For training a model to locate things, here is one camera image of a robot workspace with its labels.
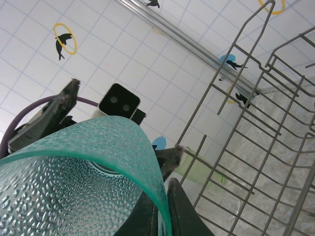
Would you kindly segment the aluminium corner post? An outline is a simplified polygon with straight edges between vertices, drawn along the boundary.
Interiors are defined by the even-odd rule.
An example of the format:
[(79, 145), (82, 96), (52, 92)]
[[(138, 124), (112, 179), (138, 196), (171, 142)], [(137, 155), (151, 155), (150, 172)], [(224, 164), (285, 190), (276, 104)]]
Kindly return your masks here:
[(150, 10), (149, 7), (145, 6), (139, 0), (116, 1), (128, 10), (130, 10), (132, 13), (135, 13), (148, 23), (152, 24), (154, 27), (158, 28), (160, 31), (164, 32), (181, 46), (189, 50), (192, 54), (194, 54), (207, 65), (209, 65), (212, 69), (217, 71), (222, 78), (230, 81), (231, 83), (234, 82), (238, 74), (237, 71), (233, 70), (226, 64), (222, 64), (222, 61), (217, 58), (213, 53), (208, 51), (205, 47), (201, 46), (194, 39), (192, 39), (190, 36), (171, 24), (165, 18), (163, 18), (153, 10)]

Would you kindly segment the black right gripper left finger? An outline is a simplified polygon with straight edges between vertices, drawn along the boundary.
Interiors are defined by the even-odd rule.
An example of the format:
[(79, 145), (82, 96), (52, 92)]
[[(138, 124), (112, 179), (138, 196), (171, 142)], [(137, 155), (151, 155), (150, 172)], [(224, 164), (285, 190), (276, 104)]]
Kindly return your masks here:
[(158, 236), (158, 208), (146, 193), (114, 236)]

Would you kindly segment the black fish blue spot decal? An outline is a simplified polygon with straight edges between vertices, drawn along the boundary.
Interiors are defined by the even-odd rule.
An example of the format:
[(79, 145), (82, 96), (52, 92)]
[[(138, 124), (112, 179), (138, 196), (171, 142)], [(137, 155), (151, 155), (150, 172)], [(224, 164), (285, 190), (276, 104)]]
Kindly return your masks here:
[(242, 68), (243, 67), (242, 64), (236, 63), (236, 57), (233, 54), (229, 54), (228, 56), (227, 55), (222, 55), (220, 57), (220, 60), (224, 61), (225, 64), (230, 65), (234, 70), (237, 70), (238, 68)]

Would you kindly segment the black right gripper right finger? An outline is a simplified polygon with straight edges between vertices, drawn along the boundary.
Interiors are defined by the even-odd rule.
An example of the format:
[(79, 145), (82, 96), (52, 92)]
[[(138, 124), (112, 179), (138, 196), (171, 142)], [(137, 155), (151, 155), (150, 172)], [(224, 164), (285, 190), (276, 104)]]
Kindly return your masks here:
[(198, 216), (176, 178), (168, 183), (168, 205), (173, 236), (215, 236)]

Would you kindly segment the green translucent plastic cup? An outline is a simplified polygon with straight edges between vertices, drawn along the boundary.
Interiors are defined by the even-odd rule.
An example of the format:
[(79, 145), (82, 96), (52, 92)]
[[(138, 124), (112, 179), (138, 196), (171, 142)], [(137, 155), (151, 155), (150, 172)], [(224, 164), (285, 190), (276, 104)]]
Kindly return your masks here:
[[(182, 156), (181, 163), (175, 172), (184, 176), (191, 161), (192, 161), (192, 156), (185, 152)], [(202, 162), (198, 160), (195, 160), (186, 178), (202, 186), (206, 178), (208, 177), (210, 170), (211, 169), (208, 168), (205, 164), (203, 164)], [(222, 184), (226, 183), (226, 178), (216, 172), (213, 173), (212, 177), (215, 179), (216, 182), (219, 182)]]

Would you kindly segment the teal textured plastic cup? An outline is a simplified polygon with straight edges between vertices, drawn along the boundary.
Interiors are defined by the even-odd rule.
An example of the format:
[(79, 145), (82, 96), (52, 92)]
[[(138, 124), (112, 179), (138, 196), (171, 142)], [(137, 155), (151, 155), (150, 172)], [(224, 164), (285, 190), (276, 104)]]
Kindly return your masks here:
[(173, 236), (147, 135), (109, 116), (48, 135), (0, 160), (0, 236), (114, 236), (146, 193), (158, 236)]

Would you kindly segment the clear round plastic cup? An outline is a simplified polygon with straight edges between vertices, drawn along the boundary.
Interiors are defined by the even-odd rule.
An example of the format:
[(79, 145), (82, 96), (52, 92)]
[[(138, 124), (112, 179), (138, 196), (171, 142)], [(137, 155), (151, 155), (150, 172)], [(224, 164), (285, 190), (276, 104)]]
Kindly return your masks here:
[(224, 208), (224, 214), (228, 220), (234, 219), (241, 208), (243, 201), (239, 198), (224, 192), (221, 200), (221, 206)]

